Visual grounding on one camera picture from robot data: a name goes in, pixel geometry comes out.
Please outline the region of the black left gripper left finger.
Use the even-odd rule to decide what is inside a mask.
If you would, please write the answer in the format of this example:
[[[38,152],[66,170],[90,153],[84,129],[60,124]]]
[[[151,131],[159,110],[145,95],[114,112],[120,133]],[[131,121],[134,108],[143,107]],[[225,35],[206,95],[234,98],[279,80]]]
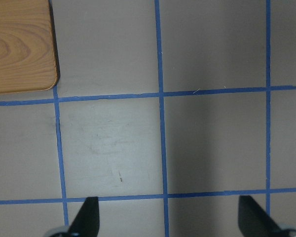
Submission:
[[[46,237],[97,237],[99,233],[98,197],[87,197],[70,226],[51,229]]]

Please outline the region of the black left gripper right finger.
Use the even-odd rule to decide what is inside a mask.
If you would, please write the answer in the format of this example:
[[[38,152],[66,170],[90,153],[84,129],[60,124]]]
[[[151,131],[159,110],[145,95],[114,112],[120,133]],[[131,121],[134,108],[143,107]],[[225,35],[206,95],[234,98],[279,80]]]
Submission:
[[[296,229],[281,228],[251,196],[238,199],[238,227],[244,237],[296,237]]]

